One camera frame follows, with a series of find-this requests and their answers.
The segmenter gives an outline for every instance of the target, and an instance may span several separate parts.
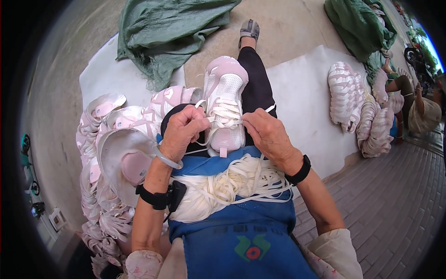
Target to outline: apron logo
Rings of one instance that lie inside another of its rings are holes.
[[[245,261],[250,262],[251,260],[262,260],[263,256],[265,256],[266,252],[271,247],[271,243],[264,240],[263,237],[265,234],[258,234],[252,240],[252,243],[255,245],[251,246],[251,241],[246,236],[237,236],[239,239],[238,245],[234,248],[234,251]]]

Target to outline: pink insole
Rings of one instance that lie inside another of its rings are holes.
[[[133,116],[121,117],[120,116],[120,117],[116,118],[116,129],[128,128],[133,123],[135,123],[135,121],[137,121],[136,117],[133,117]]]
[[[152,159],[141,152],[127,153],[121,159],[121,170],[131,185],[137,186],[144,180]]]
[[[97,106],[92,115],[93,117],[101,117],[107,115],[107,113],[109,113],[112,110],[113,110],[113,103],[104,103]]]

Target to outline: brick pavement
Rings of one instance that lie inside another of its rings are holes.
[[[326,183],[351,232],[364,278],[408,278],[432,244],[446,206],[443,157],[405,142],[361,159]],[[301,197],[297,240],[317,237]]]

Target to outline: bracelet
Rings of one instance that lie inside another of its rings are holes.
[[[169,158],[167,158],[166,156],[164,156],[161,153],[160,146],[158,144],[153,147],[153,152],[163,163],[165,163],[166,165],[168,165],[174,169],[180,170],[184,166],[183,161],[180,160],[178,163],[175,163],[174,161],[172,161]]]

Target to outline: white sheet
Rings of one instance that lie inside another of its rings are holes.
[[[124,107],[145,107],[155,93],[130,59],[116,61],[117,36],[112,37],[89,61],[79,77],[83,106],[106,93],[127,97]],[[346,156],[359,151],[356,133],[345,134],[330,119],[330,66],[344,61],[365,79],[365,69],[354,57],[318,46],[312,52],[267,69],[277,104],[277,116],[294,146],[307,154],[313,169],[325,178],[344,167]],[[174,71],[171,85],[185,85],[184,68]]]
[[[120,93],[127,97],[123,107],[147,107],[155,91],[148,90],[147,77],[130,59],[116,61],[118,34],[110,38],[88,62],[81,73],[79,83],[82,91],[83,108],[97,97],[108,93]],[[173,71],[170,85],[186,85],[184,67]]]
[[[266,70],[277,117],[282,120],[292,144],[310,158],[323,179],[344,167],[345,157],[359,151],[356,133],[343,133],[330,118],[327,76],[336,61],[350,64],[365,79],[365,69],[354,57],[323,45],[301,57]]]

